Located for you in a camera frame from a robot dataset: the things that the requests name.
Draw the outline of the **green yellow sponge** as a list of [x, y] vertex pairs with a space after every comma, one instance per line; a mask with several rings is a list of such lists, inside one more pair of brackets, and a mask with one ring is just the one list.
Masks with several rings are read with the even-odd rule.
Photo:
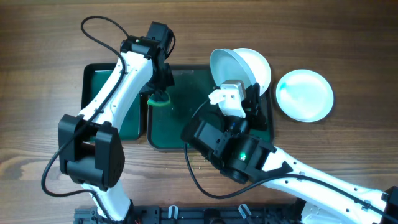
[[163, 107], [170, 104], [170, 96], [167, 92], [154, 93], [147, 100], [147, 104], [155, 107]]

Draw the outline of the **pale blue plate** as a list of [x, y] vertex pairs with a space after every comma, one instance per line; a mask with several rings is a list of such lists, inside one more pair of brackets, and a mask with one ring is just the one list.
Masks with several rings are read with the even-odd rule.
[[275, 98], [285, 115], [303, 123], [326, 118], [335, 100], [330, 83], [319, 73], [306, 69], [286, 73], [277, 83]]

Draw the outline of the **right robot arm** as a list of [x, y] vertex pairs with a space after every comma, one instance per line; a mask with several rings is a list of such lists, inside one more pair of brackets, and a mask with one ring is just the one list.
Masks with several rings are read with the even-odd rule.
[[397, 223], [397, 187], [387, 191], [368, 189], [337, 179], [287, 154], [283, 149], [253, 136], [255, 125], [264, 127], [260, 88], [238, 90], [246, 117], [218, 113], [221, 127], [193, 114], [181, 139], [235, 182], [252, 184], [229, 194], [240, 195], [265, 186], [297, 198], [295, 219], [300, 223]]

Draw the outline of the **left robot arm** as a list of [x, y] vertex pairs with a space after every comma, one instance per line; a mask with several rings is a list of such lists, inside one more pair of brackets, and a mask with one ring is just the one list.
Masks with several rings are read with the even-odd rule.
[[99, 222], [137, 223], [120, 181], [125, 156], [119, 131], [138, 95], [149, 95], [148, 105], [169, 104], [166, 89], [174, 78], [166, 59], [174, 45], [174, 33], [159, 22], [152, 22], [145, 36], [128, 35], [97, 95], [77, 116], [66, 114], [58, 124], [60, 171], [90, 194]]

